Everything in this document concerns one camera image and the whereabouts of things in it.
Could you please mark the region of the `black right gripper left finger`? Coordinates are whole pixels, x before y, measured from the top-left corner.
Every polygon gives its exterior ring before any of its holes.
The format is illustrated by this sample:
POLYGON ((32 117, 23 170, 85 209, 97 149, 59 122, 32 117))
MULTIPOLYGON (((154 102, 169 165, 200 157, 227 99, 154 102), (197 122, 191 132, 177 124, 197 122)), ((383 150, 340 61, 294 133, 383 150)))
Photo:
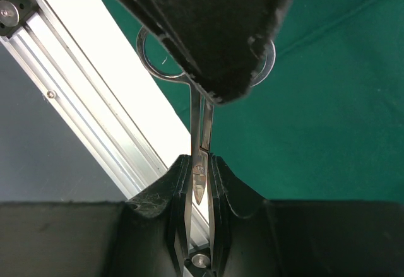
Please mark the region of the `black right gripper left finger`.
POLYGON ((182 276, 191 158, 125 202, 3 202, 2 276, 182 276))

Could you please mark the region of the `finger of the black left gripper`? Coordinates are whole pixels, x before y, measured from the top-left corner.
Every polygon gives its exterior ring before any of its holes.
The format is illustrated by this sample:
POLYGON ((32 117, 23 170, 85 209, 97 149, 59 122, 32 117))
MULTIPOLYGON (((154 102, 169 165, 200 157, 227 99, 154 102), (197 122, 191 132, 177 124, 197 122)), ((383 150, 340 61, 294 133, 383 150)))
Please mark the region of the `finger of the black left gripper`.
POLYGON ((293 0, 118 0, 211 102, 244 97, 293 0))

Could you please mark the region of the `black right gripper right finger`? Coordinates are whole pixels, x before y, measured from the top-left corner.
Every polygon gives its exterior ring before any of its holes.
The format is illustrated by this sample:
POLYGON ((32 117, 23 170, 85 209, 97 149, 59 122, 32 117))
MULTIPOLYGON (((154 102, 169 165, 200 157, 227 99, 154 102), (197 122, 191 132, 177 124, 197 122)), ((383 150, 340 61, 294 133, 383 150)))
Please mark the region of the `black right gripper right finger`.
POLYGON ((209 162, 216 276, 402 276, 403 205, 270 200, 219 156, 209 162))

